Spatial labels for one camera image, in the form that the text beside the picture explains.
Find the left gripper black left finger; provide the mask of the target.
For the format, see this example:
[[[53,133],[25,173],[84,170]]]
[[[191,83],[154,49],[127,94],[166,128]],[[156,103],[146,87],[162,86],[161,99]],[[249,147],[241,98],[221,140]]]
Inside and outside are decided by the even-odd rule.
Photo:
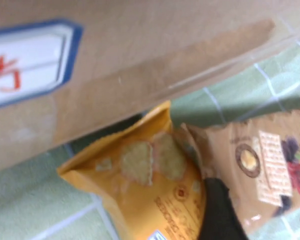
[[[218,178],[206,178],[206,205],[199,232],[200,240],[247,240],[232,205],[229,189]]]

